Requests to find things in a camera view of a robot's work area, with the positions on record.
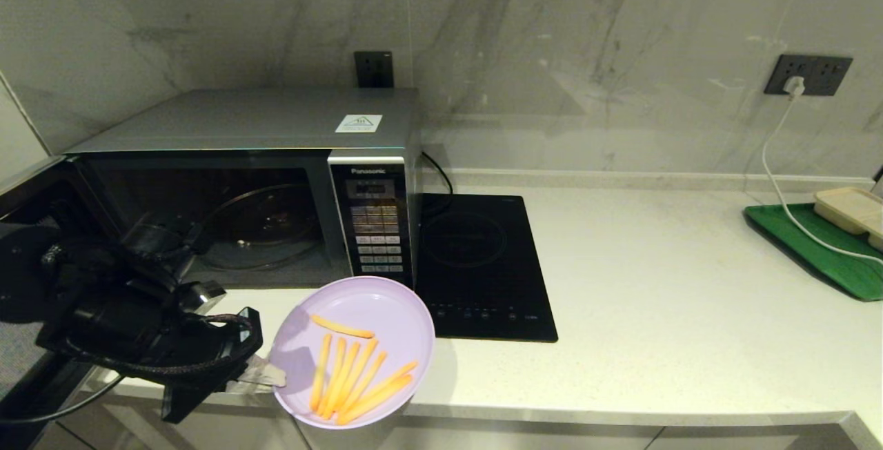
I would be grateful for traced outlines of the white warning sticker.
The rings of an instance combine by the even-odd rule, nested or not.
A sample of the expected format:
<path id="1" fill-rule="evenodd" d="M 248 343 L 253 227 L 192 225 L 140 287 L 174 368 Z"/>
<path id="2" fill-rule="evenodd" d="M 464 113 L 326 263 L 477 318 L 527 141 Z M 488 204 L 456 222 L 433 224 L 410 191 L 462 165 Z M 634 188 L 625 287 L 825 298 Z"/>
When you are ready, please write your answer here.
<path id="1" fill-rule="evenodd" d="M 384 120 L 382 115 L 345 115 L 335 129 L 335 133 L 338 135 L 369 135 L 377 131 L 382 120 Z"/>

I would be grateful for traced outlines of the wide black wall socket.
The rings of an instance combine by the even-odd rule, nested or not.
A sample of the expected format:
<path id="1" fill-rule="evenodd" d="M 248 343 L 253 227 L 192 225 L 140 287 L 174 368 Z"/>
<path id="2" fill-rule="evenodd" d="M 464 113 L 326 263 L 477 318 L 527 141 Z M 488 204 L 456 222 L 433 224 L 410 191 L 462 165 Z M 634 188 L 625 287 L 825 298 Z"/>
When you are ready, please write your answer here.
<path id="1" fill-rule="evenodd" d="M 803 79 L 805 97 L 832 97 L 847 75 L 852 57 L 783 54 L 764 87 L 765 95 L 787 95 L 786 82 Z"/>

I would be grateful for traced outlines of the beige lunch box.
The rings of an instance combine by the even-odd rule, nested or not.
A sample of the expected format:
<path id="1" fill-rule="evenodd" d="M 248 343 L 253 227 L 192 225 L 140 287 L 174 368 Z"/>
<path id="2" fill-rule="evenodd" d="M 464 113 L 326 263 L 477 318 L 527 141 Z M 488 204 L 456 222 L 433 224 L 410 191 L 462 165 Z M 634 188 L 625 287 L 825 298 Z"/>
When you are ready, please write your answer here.
<path id="1" fill-rule="evenodd" d="M 858 188 L 814 193 L 814 211 L 846 233 L 864 237 L 883 254 L 883 198 Z"/>

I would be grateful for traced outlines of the small black wall socket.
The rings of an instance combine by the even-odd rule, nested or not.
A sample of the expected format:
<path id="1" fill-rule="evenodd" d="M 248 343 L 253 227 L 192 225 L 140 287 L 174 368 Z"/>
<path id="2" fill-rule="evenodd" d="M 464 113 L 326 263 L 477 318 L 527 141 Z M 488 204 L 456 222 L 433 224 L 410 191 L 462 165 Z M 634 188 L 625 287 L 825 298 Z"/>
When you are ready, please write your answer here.
<path id="1" fill-rule="evenodd" d="M 359 88 L 394 88 L 391 51 L 355 51 L 353 57 Z"/>

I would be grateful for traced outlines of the green plastic tray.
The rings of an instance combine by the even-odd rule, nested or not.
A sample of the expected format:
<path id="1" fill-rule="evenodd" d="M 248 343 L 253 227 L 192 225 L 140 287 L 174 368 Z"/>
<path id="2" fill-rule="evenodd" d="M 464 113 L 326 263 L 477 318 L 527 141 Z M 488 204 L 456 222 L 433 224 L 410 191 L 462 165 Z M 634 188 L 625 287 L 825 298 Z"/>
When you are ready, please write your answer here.
<path id="1" fill-rule="evenodd" d="M 789 204 L 788 208 L 799 223 L 823 242 L 883 260 L 883 254 L 866 239 L 847 233 L 820 217 L 812 204 Z M 748 227 L 811 276 L 861 302 L 883 300 L 883 265 L 823 248 L 793 224 L 781 205 L 748 206 L 742 210 L 742 217 Z"/>

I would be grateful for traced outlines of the purple plastic plate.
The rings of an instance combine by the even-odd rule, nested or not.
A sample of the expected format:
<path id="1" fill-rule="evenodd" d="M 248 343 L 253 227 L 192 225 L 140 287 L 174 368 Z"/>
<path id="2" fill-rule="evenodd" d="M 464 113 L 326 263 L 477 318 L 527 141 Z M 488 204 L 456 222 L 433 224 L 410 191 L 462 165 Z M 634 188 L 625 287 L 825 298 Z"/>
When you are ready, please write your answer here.
<path id="1" fill-rule="evenodd" d="M 359 341 L 361 349 L 357 358 L 365 349 L 369 339 L 333 333 L 313 323 L 312 314 L 376 333 L 375 337 L 379 343 L 362 375 L 371 367 L 379 353 L 385 351 L 388 356 L 362 396 L 407 363 L 418 361 L 417 368 L 411 371 L 413 381 L 387 402 L 350 424 L 344 426 L 337 424 L 340 408 L 331 419 L 322 419 L 318 413 L 312 412 L 309 402 L 313 372 L 323 337 L 327 333 L 333 337 L 323 393 L 327 389 L 335 363 L 337 338 L 343 337 L 346 340 L 346 353 L 353 341 Z M 285 372 L 286 387 L 275 387 L 273 393 L 278 403 L 293 418 L 317 428 L 349 430 L 374 424 L 400 409 L 416 393 L 417 387 L 428 371 L 433 356 L 433 345 L 435 345 L 435 327 L 428 309 L 416 293 L 388 278 L 371 276 L 344 278 L 326 284 L 302 300 L 299 305 L 291 309 L 281 323 L 269 352 L 269 361 Z"/>

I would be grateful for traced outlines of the silver Panasonic microwave oven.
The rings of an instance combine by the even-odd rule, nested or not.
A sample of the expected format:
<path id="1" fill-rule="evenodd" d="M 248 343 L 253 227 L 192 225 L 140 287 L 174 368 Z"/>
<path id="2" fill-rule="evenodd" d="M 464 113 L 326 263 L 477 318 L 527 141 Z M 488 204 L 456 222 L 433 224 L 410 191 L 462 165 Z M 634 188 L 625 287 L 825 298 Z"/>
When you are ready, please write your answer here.
<path id="1" fill-rule="evenodd" d="M 345 115 L 382 115 L 369 135 L 338 135 Z M 421 98 L 412 88 L 195 90 L 147 108 L 66 151 L 99 177 L 126 238 L 161 234 L 183 282 L 227 288 L 318 287 L 353 276 L 413 287 L 422 187 Z M 261 271 L 209 268 L 203 224 L 252 190 L 306 184 L 323 242 L 297 261 Z"/>

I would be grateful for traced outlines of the black induction cooktop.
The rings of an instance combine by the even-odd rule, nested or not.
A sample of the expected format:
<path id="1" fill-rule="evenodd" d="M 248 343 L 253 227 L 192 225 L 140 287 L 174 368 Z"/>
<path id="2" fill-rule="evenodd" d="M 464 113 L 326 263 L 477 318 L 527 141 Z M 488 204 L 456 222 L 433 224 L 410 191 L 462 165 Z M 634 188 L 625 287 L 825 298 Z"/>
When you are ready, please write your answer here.
<path id="1" fill-rule="evenodd" d="M 415 292 L 439 339 L 555 343 L 524 199 L 426 193 Z"/>

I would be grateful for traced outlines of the black glass microwave door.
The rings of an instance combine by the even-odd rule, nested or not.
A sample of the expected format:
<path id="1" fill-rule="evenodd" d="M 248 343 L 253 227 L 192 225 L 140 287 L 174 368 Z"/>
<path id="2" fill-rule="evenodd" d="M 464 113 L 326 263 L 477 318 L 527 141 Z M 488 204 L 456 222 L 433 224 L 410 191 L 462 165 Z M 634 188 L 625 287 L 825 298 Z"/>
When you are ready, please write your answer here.
<path id="1" fill-rule="evenodd" d="M 36 291 L 22 289 L 21 274 L 12 270 L 12 247 L 3 242 L 16 226 L 46 226 L 64 237 L 102 242 L 119 242 L 130 228 L 81 155 L 50 158 L 0 185 L 0 450 L 31 450 L 47 426 L 6 426 L 2 419 L 60 411 L 95 367 L 38 346 L 39 323 L 2 320 Z"/>

